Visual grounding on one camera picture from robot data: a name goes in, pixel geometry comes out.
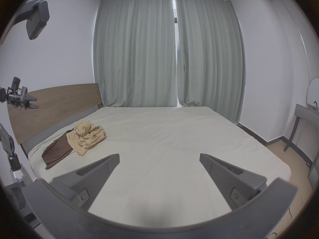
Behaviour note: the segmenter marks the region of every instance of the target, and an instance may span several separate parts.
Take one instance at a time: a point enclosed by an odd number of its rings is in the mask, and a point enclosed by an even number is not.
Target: curtain pleat
[[[241,35],[228,0],[176,0],[177,88],[182,106],[208,106],[239,122],[244,68]]]
[[[177,106],[172,0],[101,1],[94,77],[104,106]]]

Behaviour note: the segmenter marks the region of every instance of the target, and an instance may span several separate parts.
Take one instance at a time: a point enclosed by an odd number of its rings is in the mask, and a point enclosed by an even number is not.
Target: bed frame
[[[102,107],[97,83],[66,85],[29,92],[39,109],[17,110],[8,104],[8,113],[18,144],[71,115],[94,106]]]

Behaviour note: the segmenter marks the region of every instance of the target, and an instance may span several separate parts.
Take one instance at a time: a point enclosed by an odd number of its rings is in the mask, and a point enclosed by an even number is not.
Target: mattress
[[[208,107],[104,107],[84,118],[103,126],[107,138],[82,157],[73,152],[46,170],[43,150],[66,126],[34,147],[29,161],[37,178],[54,177],[120,154],[113,171],[88,210],[118,223],[177,227],[231,211],[199,162],[207,153],[267,178],[289,180],[289,166],[235,124]]]

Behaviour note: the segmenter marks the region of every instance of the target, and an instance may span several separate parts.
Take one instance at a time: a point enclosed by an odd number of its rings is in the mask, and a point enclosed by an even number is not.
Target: white bed sheet
[[[290,179],[290,168],[265,146],[208,107],[104,107],[84,118],[103,126],[107,138],[82,157],[71,153],[45,170],[41,155],[67,126],[29,154],[37,178],[52,178],[120,154],[120,164],[89,212],[142,227],[191,225],[231,211],[199,162],[207,153],[267,177]]]

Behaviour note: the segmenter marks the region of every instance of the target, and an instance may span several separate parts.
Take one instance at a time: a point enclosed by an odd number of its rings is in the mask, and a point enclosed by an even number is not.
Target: baseboard
[[[238,126],[244,130],[247,134],[249,134],[250,136],[252,136],[253,138],[255,138],[258,142],[260,142],[262,145],[264,146],[269,146],[271,144],[274,144],[280,140],[282,140],[284,143],[288,142],[288,139],[285,138],[284,136],[281,136],[277,139],[274,139],[272,141],[267,142],[265,139],[261,138],[258,134],[254,133],[253,131],[251,131],[250,129],[248,129],[247,127],[245,127],[242,124],[238,124]],[[301,150],[299,149],[295,144],[291,143],[290,147],[297,152],[297,154],[302,157],[302,159],[305,161],[305,163],[307,164],[308,167],[310,167],[312,165],[312,161],[310,160],[310,158]]]
[[[284,143],[287,143],[288,142],[288,139],[285,138],[284,136],[282,136],[280,138]],[[298,155],[300,157],[302,157],[302,159],[306,162],[307,166],[308,167],[311,167],[312,165],[312,161],[310,160],[310,158],[301,150],[297,147],[297,145],[295,145],[294,143],[291,143],[290,144],[290,148],[292,148],[295,152],[298,153]]]

